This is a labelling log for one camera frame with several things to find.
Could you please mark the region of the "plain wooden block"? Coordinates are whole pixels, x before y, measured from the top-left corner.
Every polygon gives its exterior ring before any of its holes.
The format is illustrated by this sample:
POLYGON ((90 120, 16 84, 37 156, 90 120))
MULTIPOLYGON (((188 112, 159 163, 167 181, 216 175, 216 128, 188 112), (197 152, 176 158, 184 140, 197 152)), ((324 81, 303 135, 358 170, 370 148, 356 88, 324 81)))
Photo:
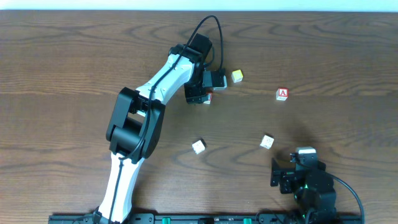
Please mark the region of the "plain wooden block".
POLYGON ((260 146, 263 148, 266 148, 266 149, 270 149, 272 147, 273 143, 274 143, 273 137, 264 135, 261 140, 260 146))
POLYGON ((194 150, 195 154, 200 154, 206 149, 204 142, 200 139, 192 144, 192 149, 194 150))

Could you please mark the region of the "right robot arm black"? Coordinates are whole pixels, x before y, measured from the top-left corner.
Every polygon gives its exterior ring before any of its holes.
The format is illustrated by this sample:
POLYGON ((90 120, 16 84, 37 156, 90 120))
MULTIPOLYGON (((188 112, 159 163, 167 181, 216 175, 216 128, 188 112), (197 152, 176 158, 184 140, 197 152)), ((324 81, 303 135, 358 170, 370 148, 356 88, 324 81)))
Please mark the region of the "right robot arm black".
POLYGON ((271 186, 282 194, 292 194, 298 210, 285 216, 284 223, 333 223, 336 219, 334 181, 325 174, 326 165, 313 149, 291 153, 294 168, 281 168, 275 159, 271 166, 271 186))

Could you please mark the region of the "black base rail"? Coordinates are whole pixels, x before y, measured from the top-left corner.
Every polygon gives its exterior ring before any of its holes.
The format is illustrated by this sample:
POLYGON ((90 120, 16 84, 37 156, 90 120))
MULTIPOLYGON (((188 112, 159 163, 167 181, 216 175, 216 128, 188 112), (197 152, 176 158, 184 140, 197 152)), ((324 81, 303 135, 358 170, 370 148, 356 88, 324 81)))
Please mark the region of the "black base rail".
MULTIPOLYGON (((92 215, 51 215, 48 224, 87 224, 97 223, 92 215)), ((274 224, 274 223, 305 223, 305 218, 293 219, 292 215, 277 213, 260 213, 257 215, 154 215, 152 213, 135 213, 122 223, 132 224, 274 224)), ((362 223, 360 217, 341 215, 328 222, 309 223, 362 223)))

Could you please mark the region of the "red letter I block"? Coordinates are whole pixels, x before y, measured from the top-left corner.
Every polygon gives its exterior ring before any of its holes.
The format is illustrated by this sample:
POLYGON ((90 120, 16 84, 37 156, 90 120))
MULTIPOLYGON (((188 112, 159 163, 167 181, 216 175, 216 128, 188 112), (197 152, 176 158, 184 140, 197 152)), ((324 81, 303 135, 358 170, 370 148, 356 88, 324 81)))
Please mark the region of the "red letter I block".
POLYGON ((211 103, 211 101, 212 101, 212 96, 213 96, 213 93, 212 92, 208 92, 206 94, 207 99, 203 102, 203 104, 209 105, 211 103))

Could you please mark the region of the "plain wooden block centre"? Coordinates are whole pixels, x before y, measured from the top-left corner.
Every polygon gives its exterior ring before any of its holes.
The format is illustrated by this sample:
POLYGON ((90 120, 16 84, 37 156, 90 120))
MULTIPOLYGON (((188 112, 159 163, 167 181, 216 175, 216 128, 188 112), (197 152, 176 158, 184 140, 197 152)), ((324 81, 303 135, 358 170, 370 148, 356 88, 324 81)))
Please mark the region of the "plain wooden block centre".
POLYGON ((195 154, 200 154, 206 149, 204 142, 200 139, 192 144, 192 149, 194 150, 195 154))

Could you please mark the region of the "plain wooden block right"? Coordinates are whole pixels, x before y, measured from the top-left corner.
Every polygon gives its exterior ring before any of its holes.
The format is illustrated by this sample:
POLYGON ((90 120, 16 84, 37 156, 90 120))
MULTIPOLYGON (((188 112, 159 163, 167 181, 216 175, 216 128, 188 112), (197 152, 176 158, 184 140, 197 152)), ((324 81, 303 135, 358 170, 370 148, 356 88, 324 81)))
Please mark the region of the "plain wooden block right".
POLYGON ((260 146, 263 148, 266 148, 266 149, 270 149, 272 147, 273 143, 274 143, 273 137, 264 135, 261 140, 260 146))

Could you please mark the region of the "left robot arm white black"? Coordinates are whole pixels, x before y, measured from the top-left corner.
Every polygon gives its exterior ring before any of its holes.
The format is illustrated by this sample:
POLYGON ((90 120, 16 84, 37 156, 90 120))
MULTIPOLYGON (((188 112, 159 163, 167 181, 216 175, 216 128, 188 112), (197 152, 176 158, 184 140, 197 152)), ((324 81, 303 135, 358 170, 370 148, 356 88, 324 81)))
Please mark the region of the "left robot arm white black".
POLYGON ((123 223, 128 219, 139 170, 159 142, 165 107, 177 90, 184 88, 188 104, 202 104, 210 99, 211 88, 227 87, 223 68, 206 69, 205 59, 212 49, 209 37, 196 34, 189 44, 172 47, 165 65, 147 83, 119 92, 106 131, 111 173, 93 223, 123 223))

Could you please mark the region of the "red letter A block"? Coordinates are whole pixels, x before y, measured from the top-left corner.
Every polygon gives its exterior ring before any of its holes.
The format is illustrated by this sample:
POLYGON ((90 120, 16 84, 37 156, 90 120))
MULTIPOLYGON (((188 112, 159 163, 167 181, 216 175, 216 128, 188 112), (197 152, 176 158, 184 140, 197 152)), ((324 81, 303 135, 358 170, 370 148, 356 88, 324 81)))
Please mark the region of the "red letter A block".
POLYGON ((289 90, 287 88, 278 88, 275 98, 278 101, 285 101, 289 97, 289 90))

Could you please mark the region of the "yellow top wooden block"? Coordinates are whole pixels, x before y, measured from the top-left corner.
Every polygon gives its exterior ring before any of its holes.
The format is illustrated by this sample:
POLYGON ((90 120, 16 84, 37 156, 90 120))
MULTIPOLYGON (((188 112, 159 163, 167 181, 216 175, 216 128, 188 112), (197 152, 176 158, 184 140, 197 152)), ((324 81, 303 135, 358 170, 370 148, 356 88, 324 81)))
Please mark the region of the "yellow top wooden block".
POLYGON ((235 70, 231 73, 231 78, 234 83, 241 82, 243 79, 243 73, 241 70, 235 70))

